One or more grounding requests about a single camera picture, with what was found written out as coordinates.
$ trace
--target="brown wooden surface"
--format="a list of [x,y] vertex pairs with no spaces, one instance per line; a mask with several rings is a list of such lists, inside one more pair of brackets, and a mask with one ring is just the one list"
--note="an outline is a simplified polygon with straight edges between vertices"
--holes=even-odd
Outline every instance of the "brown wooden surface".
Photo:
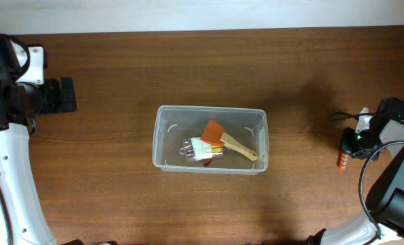
[[[305,239],[361,211],[363,161],[336,166],[329,112],[404,99],[404,27],[30,35],[46,77],[71,76],[78,111],[41,116],[30,157],[59,243],[244,244]],[[270,165],[257,176],[152,164],[161,105],[266,111]],[[369,188],[388,163],[373,164]],[[404,241],[392,244],[404,244]]]

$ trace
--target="orange silicone spatula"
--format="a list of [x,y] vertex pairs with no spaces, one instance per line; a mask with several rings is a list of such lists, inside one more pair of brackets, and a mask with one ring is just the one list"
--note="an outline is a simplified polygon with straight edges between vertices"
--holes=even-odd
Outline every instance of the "orange silicone spatula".
[[214,146],[225,146],[232,150],[236,150],[252,161],[259,158],[256,152],[243,146],[240,142],[237,142],[236,139],[228,135],[224,128],[214,120],[209,120],[200,139]]

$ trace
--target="orange brush head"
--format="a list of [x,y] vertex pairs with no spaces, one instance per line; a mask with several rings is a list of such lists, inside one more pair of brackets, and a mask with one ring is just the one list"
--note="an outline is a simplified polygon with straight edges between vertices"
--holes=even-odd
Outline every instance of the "orange brush head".
[[220,140],[224,132],[224,128],[218,122],[209,120],[200,139],[214,146],[224,146],[224,142]]

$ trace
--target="plastic bin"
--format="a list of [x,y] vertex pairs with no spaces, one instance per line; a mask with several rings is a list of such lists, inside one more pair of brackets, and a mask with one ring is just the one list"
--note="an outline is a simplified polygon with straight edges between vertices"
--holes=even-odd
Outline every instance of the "plastic bin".
[[[183,140],[200,137],[210,119],[216,120],[242,145],[259,153],[251,161],[223,147],[224,155],[205,161],[188,162],[179,153]],[[158,109],[153,134],[153,164],[164,171],[212,174],[256,175],[268,167],[268,126],[263,110],[163,105]]]

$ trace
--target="orange object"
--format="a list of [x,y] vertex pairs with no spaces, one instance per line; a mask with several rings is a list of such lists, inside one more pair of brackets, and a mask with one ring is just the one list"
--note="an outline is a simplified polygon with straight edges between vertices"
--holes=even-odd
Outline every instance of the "orange object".
[[338,159],[338,167],[340,169],[345,169],[347,167],[347,162],[349,160],[349,155],[344,152],[339,153],[339,159]]
[[224,146],[224,142],[220,140],[223,133],[225,130],[218,122],[209,120],[200,139],[214,146]]
[[214,120],[209,120],[200,139],[213,146],[225,146],[235,150],[252,161],[259,159],[258,154],[254,150],[250,150],[240,142],[237,142],[236,139],[228,135],[224,128]]

